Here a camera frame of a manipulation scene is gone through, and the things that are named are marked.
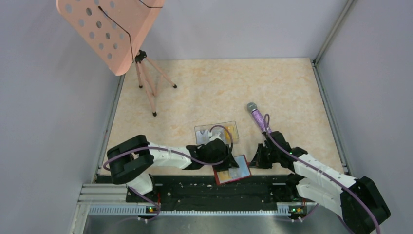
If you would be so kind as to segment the white credit card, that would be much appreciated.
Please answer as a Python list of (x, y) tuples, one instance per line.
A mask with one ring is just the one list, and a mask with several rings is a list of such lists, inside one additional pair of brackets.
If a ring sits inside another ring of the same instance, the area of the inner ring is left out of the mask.
[(229, 168), (228, 173), (229, 173), (230, 179), (233, 179), (233, 180), (240, 179), (248, 175), (248, 173), (245, 172), (242, 168)]

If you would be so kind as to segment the red leather card holder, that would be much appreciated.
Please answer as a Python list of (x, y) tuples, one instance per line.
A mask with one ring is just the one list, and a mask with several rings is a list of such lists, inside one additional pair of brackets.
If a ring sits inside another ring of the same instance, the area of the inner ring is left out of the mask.
[(248, 164), (248, 162), (247, 162), (247, 160), (246, 160), (245, 155), (236, 156), (236, 157), (234, 157), (234, 159), (235, 159), (235, 161), (238, 163), (239, 168), (242, 168), (245, 172), (248, 173), (248, 175), (245, 176), (245, 177), (243, 177), (243, 178), (240, 178), (240, 179), (235, 179), (235, 180), (231, 179), (231, 180), (229, 180), (229, 181), (226, 181), (225, 183), (220, 183), (220, 182), (218, 181), (218, 178), (217, 178), (217, 171), (214, 170), (215, 181), (216, 181), (216, 184), (217, 184), (217, 185), (223, 185), (223, 184), (232, 183), (232, 182), (239, 181), (239, 180), (241, 180), (241, 179), (245, 179), (245, 178), (248, 178), (248, 177), (251, 177), (251, 176), (252, 176), (252, 173), (251, 173), (251, 171), (250, 171), (249, 164)]

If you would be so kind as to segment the clear plastic card tray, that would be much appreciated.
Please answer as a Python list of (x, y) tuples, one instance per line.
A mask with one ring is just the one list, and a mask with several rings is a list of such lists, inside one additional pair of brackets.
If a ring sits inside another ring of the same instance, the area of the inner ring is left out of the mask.
[(195, 126), (194, 131), (196, 144), (198, 145), (207, 144), (214, 136), (219, 136), (225, 144), (230, 144), (231, 142), (237, 144), (239, 141), (239, 133), (235, 121)]

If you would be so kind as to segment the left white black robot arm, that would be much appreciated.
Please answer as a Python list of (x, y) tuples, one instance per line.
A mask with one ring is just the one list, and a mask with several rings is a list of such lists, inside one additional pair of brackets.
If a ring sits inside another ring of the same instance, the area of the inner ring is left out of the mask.
[(154, 180), (147, 172), (151, 166), (182, 170), (212, 166), (217, 172), (224, 171), (239, 166), (232, 148), (218, 136), (207, 144), (167, 147), (147, 141), (145, 135), (137, 135), (109, 149), (103, 168), (110, 171), (113, 184), (126, 184), (148, 202), (156, 196)]

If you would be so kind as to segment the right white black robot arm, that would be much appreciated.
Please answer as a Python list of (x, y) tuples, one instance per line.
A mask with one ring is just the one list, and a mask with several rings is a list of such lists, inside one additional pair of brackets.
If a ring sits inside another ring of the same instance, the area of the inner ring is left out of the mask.
[(292, 201), (309, 199), (332, 211), (354, 234), (370, 234), (391, 216), (372, 179), (356, 178), (321, 163), (306, 150), (292, 148), (279, 131), (263, 133), (250, 165), (271, 169), (278, 163), (291, 171), (286, 196)]

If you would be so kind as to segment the silver credit card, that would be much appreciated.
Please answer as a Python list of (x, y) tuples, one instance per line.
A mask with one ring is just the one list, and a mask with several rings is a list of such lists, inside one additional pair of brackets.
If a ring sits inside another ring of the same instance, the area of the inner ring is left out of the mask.
[(196, 131), (196, 144), (207, 144), (209, 142), (208, 133), (208, 129)]

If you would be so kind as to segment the purple glitter microphone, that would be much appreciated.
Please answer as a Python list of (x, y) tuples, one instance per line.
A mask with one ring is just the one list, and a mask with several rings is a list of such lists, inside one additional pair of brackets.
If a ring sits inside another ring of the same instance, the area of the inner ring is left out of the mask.
[(269, 133), (272, 132), (271, 129), (265, 126), (264, 117), (261, 112), (258, 110), (257, 104), (254, 102), (250, 102), (246, 105), (247, 110), (251, 113), (254, 121), (256, 122), (257, 126), (261, 130), (262, 133), (268, 131)]

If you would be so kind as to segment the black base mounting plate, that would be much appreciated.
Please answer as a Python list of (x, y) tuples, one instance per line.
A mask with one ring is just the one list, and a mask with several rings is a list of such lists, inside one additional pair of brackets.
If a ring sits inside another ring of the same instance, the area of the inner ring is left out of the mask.
[(253, 175), (217, 185), (212, 175), (155, 175), (145, 196), (162, 211), (275, 211), (282, 203), (308, 203), (286, 185), (285, 175)]

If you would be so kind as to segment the pink perforated music stand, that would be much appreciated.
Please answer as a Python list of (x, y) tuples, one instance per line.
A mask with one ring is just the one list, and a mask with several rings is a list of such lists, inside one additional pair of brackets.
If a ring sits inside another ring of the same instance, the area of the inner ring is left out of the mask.
[(153, 116), (158, 90), (148, 73), (151, 64), (173, 88), (177, 85), (141, 46), (153, 26), (164, 0), (57, 0), (56, 8), (67, 22), (117, 76), (135, 65), (140, 88), (146, 90)]

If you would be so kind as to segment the aluminium frame rail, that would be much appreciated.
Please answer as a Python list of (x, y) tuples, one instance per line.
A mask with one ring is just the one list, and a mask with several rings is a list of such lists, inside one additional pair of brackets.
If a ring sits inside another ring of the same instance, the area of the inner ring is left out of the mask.
[(292, 187), (267, 181), (212, 184), (207, 178), (157, 184), (154, 191), (139, 196), (124, 185), (90, 184), (81, 189), (79, 202), (92, 206), (97, 214), (138, 215), (306, 215), (315, 203), (342, 213), (343, 218), (355, 217), (364, 208), (351, 195), (324, 201), (303, 198)]

